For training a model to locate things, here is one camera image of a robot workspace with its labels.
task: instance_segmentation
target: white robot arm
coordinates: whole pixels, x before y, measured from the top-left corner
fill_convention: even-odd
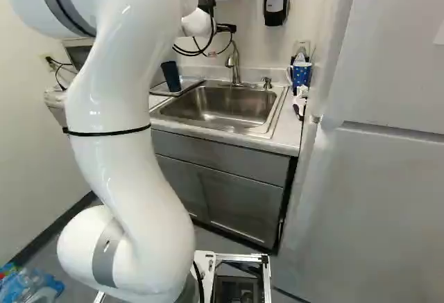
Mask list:
[[[74,278],[129,302],[173,303],[194,258],[194,229],[157,165],[149,83],[180,30],[203,34],[198,0],[10,0],[51,37],[95,36],[65,111],[78,165],[106,207],[75,217],[58,241]]]

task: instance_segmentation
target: white countertop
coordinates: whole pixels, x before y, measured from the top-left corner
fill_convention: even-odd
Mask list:
[[[150,95],[150,109],[153,109],[167,99],[168,97],[165,96]],[[302,123],[296,117],[292,99],[293,93],[288,91],[271,139],[213,130],[161,119],[151,119],[151,123],[156,130],[297,157],[299,156]]]

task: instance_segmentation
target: refrigerator door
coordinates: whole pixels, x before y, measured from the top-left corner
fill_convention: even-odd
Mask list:
[[[324,0],[318,26],[316,46],[311,62],[314,68],[310,82],[308,111],[321,117],[325,112],[330,86],[341,52],[353,0]]]
[[[325,112],[444,134],[443,1],[353,0]]]
[[[444,302],[444,137],[319,128],[273,284],[313,303]]]

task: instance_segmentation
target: stainless steel sink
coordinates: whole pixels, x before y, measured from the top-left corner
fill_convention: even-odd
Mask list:
[[[233,87],[230,83],[208,80],[201,86],[154,108],[154,119],[271,138],[277,112],[288,87],[262,85]]]

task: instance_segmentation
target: blue cup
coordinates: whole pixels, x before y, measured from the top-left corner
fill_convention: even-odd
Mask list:
[[[309,85],[312,66],[313,64],[310,62],[293,63],[293,88]]]

